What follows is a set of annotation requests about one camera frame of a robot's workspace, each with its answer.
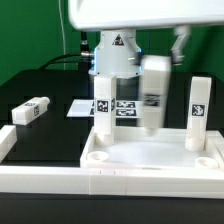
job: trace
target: white rectangular block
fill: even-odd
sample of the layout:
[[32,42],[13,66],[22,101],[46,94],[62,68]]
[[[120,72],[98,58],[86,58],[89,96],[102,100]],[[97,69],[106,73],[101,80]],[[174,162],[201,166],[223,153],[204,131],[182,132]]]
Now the white rectangular block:
[[143,101],[141,126],[161,128],[164,120],[171,62],[169,57],[145,56],[140,80],[140,97]]
[[5,125],[0,130],[0,162],[5,158],[16,141],[16,126]]
[[224,173],[185,170],[129,170],[126,195],[224,198]]
[[89,194],[89,171],[64,167],[0,166],[0,192]]
[[27,125],[47,111],[50,100],[47,97],[34,97],[12,110],[13,124]]
[[125,195],[125,170],[90,169],[90,195]]
[[116,119],[116,76],[98,75],[94,79],[94,131],[111,135]]
[[192,78],[185,142],[190,151],[204,149],[210,90],[211,78]]

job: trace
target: black table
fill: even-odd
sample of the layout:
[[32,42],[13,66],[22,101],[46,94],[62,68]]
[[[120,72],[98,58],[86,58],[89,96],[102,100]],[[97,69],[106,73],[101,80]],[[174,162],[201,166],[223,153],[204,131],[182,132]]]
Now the black table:
[[[186,128],[192,75],[172,74],[165,127]],[[208,130],[224,128],[224,84],[213,79]],[[118,87],[117,99],[137,100],[138,83]],[[74,99],[92,99],[93,83],[77,71],[26,70],[0,87],[0,128],[12,124],[11,110],[47,96],[48,112],[27,126],[2,165],[79,166],[92,118],[67,118]],[[135,126],[136,120],[117,120]],[[0,194],[1,223],[222,223],[224,201],[209,199],[48,194]]]

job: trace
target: green background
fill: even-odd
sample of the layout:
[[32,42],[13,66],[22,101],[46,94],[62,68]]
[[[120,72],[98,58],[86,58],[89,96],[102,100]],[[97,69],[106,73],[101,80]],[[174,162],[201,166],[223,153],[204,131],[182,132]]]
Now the green background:
[[[74,53],[79,51],[80,33],[69,24],[67,8],[67,0],[62,0],[66,51]],[[88,40],[93,50],[99,33],[88,33]],[[167,55],[174,41],[172,29],[137,31],[137,43],[145,54]],[[62,55],[62,46],[58,0],[0,0],[0,85],[21,70],[36,69]],[[223,26],[193,27],[184,53],[183,65],[173,71],[209,72],[224,81]]]

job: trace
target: metal bracket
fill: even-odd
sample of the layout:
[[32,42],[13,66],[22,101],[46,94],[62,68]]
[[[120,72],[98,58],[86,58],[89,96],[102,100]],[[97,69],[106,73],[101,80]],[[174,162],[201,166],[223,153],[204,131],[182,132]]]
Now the metal bracket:
[[181,65],[182,61],[184,59],[182,50],[189,39],[190,27],[189,26],[178,26],[175,28],[174,32],[175,32],[175,35],[178,37],[171,49],[172,63],[174,65]]

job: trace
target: white tray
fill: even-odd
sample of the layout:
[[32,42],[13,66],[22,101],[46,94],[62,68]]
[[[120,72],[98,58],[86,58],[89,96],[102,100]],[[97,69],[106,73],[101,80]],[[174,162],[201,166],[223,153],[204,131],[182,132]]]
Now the white tray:
[[215,161],[216,170],[223,170],[224,140],[219,132],[207,132],[205,150],[200,152],[185,149],[185,136],[186,130],[181,129],[159,129],[149,136],[141,127],[116,127],[114,144],[99,147],[93,127],[80,158],[81,167],[195,170],[199,163],[209,168]]

